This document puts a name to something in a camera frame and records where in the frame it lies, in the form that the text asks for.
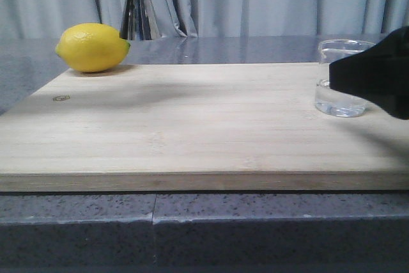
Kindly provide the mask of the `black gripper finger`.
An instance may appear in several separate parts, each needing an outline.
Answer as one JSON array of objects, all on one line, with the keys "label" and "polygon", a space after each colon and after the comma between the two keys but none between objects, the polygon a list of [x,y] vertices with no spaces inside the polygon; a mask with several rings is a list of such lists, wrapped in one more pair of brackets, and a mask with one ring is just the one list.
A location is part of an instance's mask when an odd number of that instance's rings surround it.
[{"label": "black gripper finger", "polygon": [[329,64],[330,89],[368,100],[392,117],[408,119],[408,27],[368,50]]}]

